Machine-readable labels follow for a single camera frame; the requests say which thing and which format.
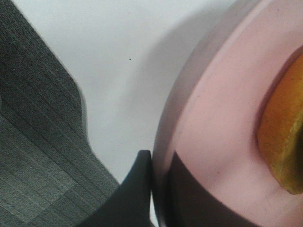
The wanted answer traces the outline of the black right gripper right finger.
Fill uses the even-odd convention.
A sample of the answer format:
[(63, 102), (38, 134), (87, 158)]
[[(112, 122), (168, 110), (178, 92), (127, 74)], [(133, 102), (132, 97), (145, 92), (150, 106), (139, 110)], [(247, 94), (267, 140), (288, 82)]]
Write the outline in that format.
[(168, 172), (164, 200), (168, 227), (251, 226), (251, 222), (230, 210), (202, 187), (176, 153)]

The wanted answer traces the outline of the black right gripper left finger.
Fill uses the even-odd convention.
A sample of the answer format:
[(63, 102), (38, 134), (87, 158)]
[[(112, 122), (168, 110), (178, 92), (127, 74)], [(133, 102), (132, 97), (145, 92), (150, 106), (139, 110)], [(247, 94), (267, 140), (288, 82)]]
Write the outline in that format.
[(150, 227), (151, 152), (138, 152), (134, 164), (109, 199), (80, 227)]

